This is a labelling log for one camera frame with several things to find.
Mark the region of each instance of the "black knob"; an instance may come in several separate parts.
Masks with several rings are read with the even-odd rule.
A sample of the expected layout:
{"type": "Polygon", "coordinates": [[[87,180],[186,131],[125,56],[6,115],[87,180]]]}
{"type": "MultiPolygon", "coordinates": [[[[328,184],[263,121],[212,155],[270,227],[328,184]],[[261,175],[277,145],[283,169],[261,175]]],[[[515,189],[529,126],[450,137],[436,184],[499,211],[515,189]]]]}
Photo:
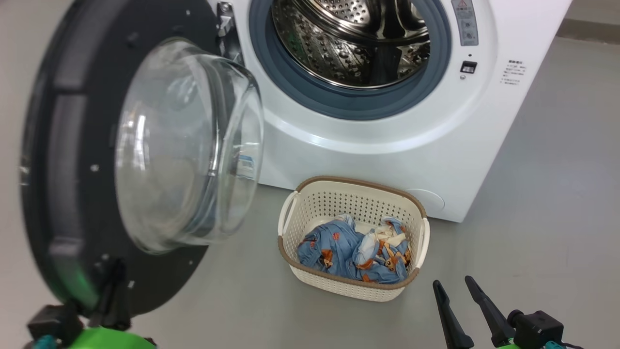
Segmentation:
{"type": "Polygon", "coordinates": [[[523,315],[523,312],[520,311],[519,309],[515,309],[513,311],[510,312],[510,314],[508,314],[508,324],[511,325],[512,327],[516,327],[516,318],[519,315],[523,315]]]}

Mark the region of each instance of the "black cable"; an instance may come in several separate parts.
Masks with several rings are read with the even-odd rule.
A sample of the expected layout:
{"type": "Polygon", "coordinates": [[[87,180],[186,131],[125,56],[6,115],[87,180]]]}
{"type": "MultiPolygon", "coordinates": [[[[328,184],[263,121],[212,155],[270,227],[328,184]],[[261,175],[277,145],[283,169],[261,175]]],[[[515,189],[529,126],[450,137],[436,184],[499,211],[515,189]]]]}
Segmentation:
{"type": "Polygon", "coordinates": [[[563,347],[567,347],[567,348],[583,349],[583,347],[580,347],[578,345],[573,345],[573,344],[570,344],[570,343],[560,342],[560,345],[562,345],[563,347]]]}

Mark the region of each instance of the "beige plastic basket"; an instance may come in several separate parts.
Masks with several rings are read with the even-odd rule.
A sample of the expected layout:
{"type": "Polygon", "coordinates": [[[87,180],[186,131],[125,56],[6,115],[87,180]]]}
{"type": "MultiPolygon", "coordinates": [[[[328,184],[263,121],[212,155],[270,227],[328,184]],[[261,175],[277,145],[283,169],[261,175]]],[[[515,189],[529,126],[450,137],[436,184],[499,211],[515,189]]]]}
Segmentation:
{"type": "Polygon", "coordinates": [[[424,263],[429,237],[430,227],[424,207],[411,194],[338,177],[320,176],[301,183],[286,198],[278,221],[280,253],[298,279],[326,291],[375,302],[391,301],[414,280],[424,263]],[[386,215],[402,221],[413,261],[407,267],[407,279],[392,285],[366,283],[323,273],[299,262],[297,247],[304,236],[317,225],[342,213],[355,219],[355,230],[361,233],[367,233],[386,215]]]}

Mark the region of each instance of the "laundry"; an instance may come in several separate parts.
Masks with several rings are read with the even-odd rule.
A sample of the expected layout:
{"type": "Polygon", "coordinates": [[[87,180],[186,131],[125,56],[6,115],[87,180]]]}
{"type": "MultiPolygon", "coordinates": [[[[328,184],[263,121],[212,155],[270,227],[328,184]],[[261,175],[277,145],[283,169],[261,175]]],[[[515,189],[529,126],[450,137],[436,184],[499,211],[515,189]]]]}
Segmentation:
{"type": "Polygon", "coordinates": [[[379,284],[396,284],[407,278],[411,263],[411,249],[403,231],[402,222],[383,217],[376,229],[364,236],[347,260],[353,279],[379,284]]]}
{"type": "Polygon", "coordinates": [[[304,237],[297,248],[299,262],[331,275],[350,278],[347,260],[363,237],[355,231],[355,221],[350,215],[338,215],[304,237]]]}
{"type": "Polygon", "coordinates": [[[331,275],[379,284],[407,278],[411,262],[402,222],[383,217],[366,235],[355,231],[355,221],[341,214],[309,232],[299,244],[302,265],[331,275]]]}

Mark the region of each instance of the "white handle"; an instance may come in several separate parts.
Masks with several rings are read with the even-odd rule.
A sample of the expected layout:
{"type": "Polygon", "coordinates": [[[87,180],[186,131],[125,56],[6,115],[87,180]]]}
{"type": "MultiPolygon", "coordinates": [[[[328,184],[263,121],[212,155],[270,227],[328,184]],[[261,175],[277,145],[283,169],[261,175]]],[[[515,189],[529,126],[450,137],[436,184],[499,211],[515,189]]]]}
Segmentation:
{"type": "Polygon", "coordinates": [[[422,251],[420,252],[420,259],[418,263],[415,264],[416,268],[419,268],[424,263],[424,259],[426,258],[426,254],[428,252],[428,243],[430,241],[430,224],[428,224],[428,219],[424,218],[424,234],[422,235],[422,251]]]}
{"type": "Polygon", "coordinates": [[[291,219],[291,213],[293,212],[293,208],[297,203],[297,197],[299,196],[299,192],[293,191],[287,198],[284,200],[284,205],[282,205],[282,211],[280,211],[280,218],[278,219],[278,236],[282,236],[286,228],[288,228],[288,221],[291,219]]]}

